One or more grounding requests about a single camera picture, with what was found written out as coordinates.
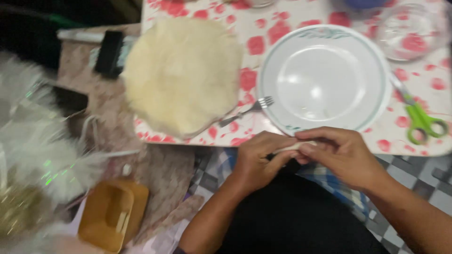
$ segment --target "brown box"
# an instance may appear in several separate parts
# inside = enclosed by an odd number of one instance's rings
[[[80,221],[81,240],[118,253],[140,228],[149,190],[129,180],[107,180],[87,197]]]

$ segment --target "green scissors handle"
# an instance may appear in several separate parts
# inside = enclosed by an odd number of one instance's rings
[[[427,143],[428,137],[442,137],[449,132],[448,124],[438,118],[430,117],[422,109],[419,103],[405,106],[408,115],[411,118],[411,126],[408,129],[408,139],[415,145],[421,145]],[[441,132],[433,130],[433,126],[438,125],[442,128]],[[419,131],[422,134],[422,139],[418,140],[413,136],[415,131]]]

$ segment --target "hand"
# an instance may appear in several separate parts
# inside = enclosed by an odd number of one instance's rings
[[[298,151],[278,153],[271,161],[265,157],[296,142],[297,139],[293,137],[265,131],[259,133],[240,145],[234,171],[226,181],[235,182],[245,195],[263,188],[275,178],[282,166],[298,155]]]
[[[350,188],[364,191],[388,174],[356,131],[320,127],[296,132],[298,139],[317,140],[318,146],[303,144],[302,155],[318,161]]]

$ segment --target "dough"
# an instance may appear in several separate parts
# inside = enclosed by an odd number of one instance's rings
[[[282,151],[298,150],[298,149],[300,148],[300,146],[301,146],[303,143],[308,143],[308,144],[311,144],[311,145],[313,145],[313,146],[316,146],[316,145],[317,145],[317,143],[316,143],[315,141],[297,142],[297,143],[295,143],[295,144],[292,145],[292,146],[288,146],[288,147],[285,147],[285,148],[278,149],[278,150],[274,151],[273,153],[274,153],[274,154],[277,154],[277,153],[280,153],[280,152],[282,152]]]
[[[127,57],[127,100],[154,131],[194,137],[237,105],[242,55],[217,21],[163,19]]]

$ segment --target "tile floor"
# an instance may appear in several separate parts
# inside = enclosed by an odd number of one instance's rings
[[[210,198],[218,189],[215,165],[206,163],[210,155],[203,155],[188,192]],[[452,216],[452,155],[442,157],[407,157],[376,155],[378,161],[404,186]],[[378,209],[369,201],[370,218],[367,228],[391,254],[412,254],[404,241]]]

